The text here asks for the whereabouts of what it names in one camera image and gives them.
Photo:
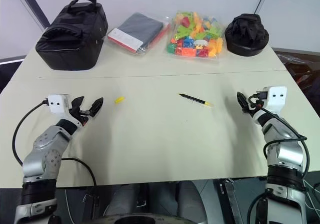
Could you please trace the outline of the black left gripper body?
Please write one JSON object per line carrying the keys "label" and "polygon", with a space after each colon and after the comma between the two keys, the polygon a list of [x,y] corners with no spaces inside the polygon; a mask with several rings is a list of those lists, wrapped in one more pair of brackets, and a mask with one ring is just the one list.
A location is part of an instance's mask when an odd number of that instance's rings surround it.
{"label": "black left gripper body", "polygon": [[85,126],[88,122],[90,115],[89,111],[83,111],[80,109],[80,107],[73,107],[69,109],[69,113],[73,118],[75,118],[82,126]]}

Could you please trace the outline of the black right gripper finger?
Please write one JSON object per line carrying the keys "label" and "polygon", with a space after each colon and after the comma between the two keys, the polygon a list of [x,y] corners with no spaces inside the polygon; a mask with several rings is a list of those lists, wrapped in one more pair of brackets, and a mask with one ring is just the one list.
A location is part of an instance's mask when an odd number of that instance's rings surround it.
{"label": "black right gripper finger", "polygon": [[248,101],[247,101],[245,95],[241,92],[237,92],[236,96],[237,96],[237,101],[238,101],[239,105],[241,106],[242,112],[249,113],[250,108],[249,108],[249,104],[248,104]]}

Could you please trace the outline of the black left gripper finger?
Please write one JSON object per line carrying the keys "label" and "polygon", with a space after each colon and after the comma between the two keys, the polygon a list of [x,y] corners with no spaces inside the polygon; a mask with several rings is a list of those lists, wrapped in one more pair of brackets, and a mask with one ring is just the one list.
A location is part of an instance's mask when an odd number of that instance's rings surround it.
{"label": "black left gripper finger", "polygon": [[71,107],[72,107],[71,109],[73,111],[79,111],[83,100],[84,100],[84,96],[80,96],[80,97],[73,99],[71,102]]}
{"label": "black left gripper finger", "polygon": [[96,99],[94,103],[92,104],[91,108],[89,109],[89,116],[95,117],[96,114],[99,112],[103,105],[104,99],[103,97]]}

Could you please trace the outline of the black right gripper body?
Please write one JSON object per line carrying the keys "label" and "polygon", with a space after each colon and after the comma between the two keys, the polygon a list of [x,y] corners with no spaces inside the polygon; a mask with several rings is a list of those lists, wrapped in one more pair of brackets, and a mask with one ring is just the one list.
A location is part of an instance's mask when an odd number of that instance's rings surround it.
{"label": "black right gripper body", "polygon": [[248,99],[245,102],[246,103],[243,108],[244,114],[249,114],[250,116],[254,116],[264,105],[264,102],[261,99],[256,99],[255,102],[252,102],[251,99]]}

